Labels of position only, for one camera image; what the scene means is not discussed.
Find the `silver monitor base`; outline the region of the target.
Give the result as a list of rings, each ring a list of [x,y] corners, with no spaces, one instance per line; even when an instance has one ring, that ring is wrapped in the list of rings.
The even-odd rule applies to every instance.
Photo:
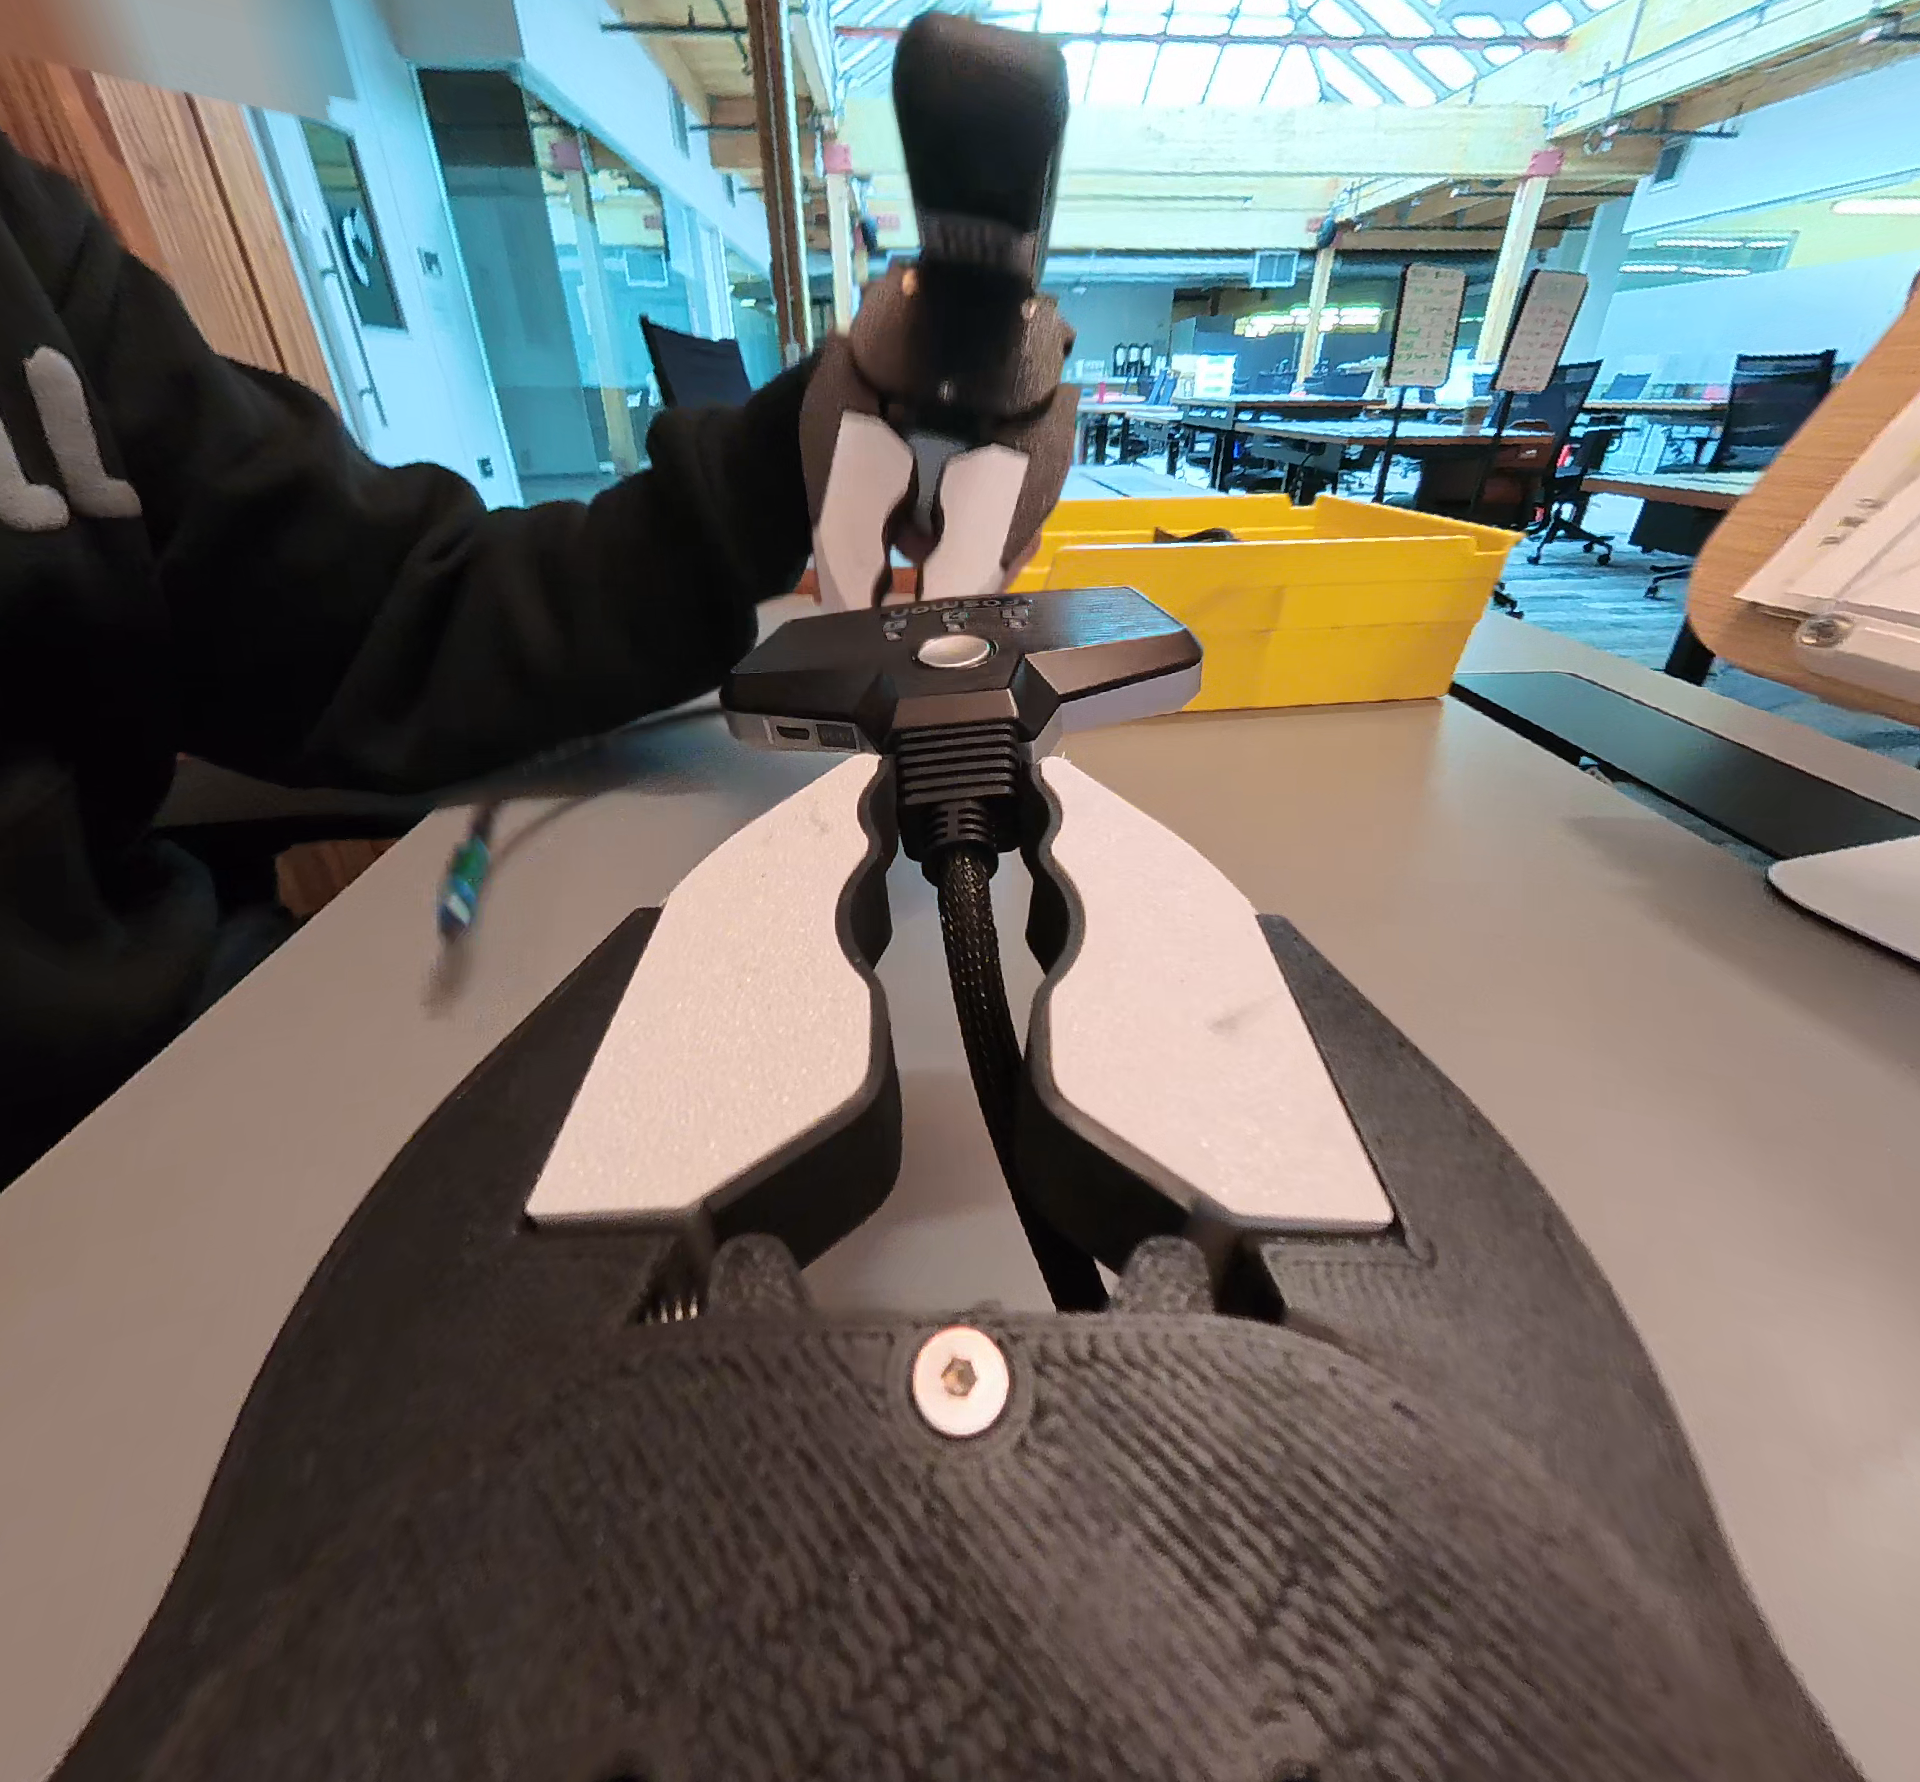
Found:
[[[1918,963],[1918,836],[1779,858],[1767,886],[1791,906]]]

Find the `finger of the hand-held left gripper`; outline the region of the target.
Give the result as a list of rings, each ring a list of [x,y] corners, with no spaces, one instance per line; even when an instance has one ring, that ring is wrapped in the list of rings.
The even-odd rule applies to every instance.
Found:
[[[913,493],[913,446],[874,412],[840,412],[812,533],[829,614],[862,614],[892,590],[892,520]]]
[[[1006,587],[1006,545],[1027,454],[1006,446],[953,450],[937,482],[938,530],[921,563],[922,599],[990,599]]]

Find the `black office chair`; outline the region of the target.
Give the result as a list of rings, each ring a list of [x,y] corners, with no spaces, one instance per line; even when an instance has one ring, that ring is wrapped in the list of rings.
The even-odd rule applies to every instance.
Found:
[[[1734,372],[1724,404],[1718,434],[1702,460],[1706,475],[1760,475],[1800,426],[1817,409],[1834,380],[1838,351],[1785,356],[1734,356]],[[1664,553],[1668,563],[1649,570],[1646,599],[1663,584],[1685,578],[1710,541],[1717,511],[1685,502],[1646,499],[1629,545],[1642,553]]]
[[[733,407],[751,398],[748,363],[737,336],[699,336],[640,316],[640,339],[664,409]]]
[[[1544,430],[1554,449],[1554,468],[1540,482],[1540,520],[1529,530],[1529,567],[1538,567],[1554,541],[1577,541],[1602,567],[1613,561],[1613,536],[1587,526],[1591,502],[1587,478],[1598,475],[1619,438],[1619,426],[1580,421],[1598,372],[1602,358],[1559,363],[1540,391],[1511,402],[1510,421]]]

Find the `long office table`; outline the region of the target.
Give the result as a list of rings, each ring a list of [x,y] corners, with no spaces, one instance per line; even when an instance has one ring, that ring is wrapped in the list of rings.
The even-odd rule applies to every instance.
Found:
[[[1544,478],[1559,460],[1546,426],[1492,426],[1484,404],[1353,404],[1332,398],[1084,398],[1072,454],[1084,468],[1159,468],[1174,482],[1237,493],[1278,479],[1380,468],[1382,458],[1488,458],[1495,469]]]

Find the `yellow plastic bin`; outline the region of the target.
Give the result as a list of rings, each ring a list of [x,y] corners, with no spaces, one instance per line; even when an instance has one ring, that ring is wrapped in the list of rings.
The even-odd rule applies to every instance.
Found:
[[[1189,713],[1451,686],[1518,530],[1325,493],[1060,499],[1013,590],[1137,587],[1205,647]]]

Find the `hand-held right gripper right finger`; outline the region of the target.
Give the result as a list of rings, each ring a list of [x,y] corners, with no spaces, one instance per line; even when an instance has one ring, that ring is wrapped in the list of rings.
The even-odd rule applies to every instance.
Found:
[[[1272,1237],[1399,1225],[1253,903],[1066,757],[1033,773],[1038,963],[1023,1183],[1104,1269],[1149,1237],[1226,1275]]]

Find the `wooden office desk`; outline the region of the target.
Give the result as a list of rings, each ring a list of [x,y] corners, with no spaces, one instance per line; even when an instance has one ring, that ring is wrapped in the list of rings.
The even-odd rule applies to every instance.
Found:
[[[1691,511],[1724,515],[1739,506],[1744,493],[1760,479],[1763,469],[1653,469],[1653,475],[1609,475],[1596,469],[1584,478],[1588,497],[1626,497],[1656,506],[1682,506]]]

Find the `black usb hub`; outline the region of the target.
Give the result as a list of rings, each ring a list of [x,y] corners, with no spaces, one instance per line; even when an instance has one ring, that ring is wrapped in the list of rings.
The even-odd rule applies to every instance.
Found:
[[[737,737],[877,754],[898,846],[937,881],[1017,852],[1033,766],[1080,729],[1184,708],[1205,647],[1135,587],[892,602],[785,619],[726,676]]]

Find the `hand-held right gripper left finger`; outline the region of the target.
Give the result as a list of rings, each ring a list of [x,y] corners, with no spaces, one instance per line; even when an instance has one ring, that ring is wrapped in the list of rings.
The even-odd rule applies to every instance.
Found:
[[[744,1233],[808,1266],[901,1172],[877,963],[892,766],[840,759],[676,884],[525,1199],[538,1228]]]

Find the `white paper sheets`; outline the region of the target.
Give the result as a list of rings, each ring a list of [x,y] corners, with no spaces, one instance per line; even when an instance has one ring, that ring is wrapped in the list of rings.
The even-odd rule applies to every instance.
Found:
[[[1824,686],[1918,704],[1918,432],[1887,430],[1739,602],[1791,619]]]

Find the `person's left forearm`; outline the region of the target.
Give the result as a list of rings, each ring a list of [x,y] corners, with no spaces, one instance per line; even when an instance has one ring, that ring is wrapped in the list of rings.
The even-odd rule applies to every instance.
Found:
[[[744,404],[676,407],[595,499],[484,510],[445,469],[355,486],[319,584],[324,693],[300,775],[436,791],[715,689],[808,553],[803,398],[823,356]]]

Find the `standing whiteboard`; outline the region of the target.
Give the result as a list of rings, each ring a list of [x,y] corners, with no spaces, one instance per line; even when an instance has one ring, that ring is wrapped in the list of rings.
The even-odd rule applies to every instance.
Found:
[[[1464,298],[1469,269],[1437,262],[1403,263],[1382,387],[1410,394],[1450,380]]]
[[[1495,394],[1540,394],[1546,387],[1587,297],[1588,276],[1580,269],[1538,266],[1529,272],[1499,347]]]

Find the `wooden board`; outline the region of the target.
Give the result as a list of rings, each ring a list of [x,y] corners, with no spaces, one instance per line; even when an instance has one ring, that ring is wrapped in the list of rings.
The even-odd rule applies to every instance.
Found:
[[[1772,463],[1757,475],[1744,499],[1725,511],[1697,555],[1687,623],[1725,670],[1918,729],[1918,706],[1904,700],[1824,683],[1800,663],[1791,619],[1739,595],[1913,398],[1918,288],[1907,291],[1881,339],[1841,378]]]

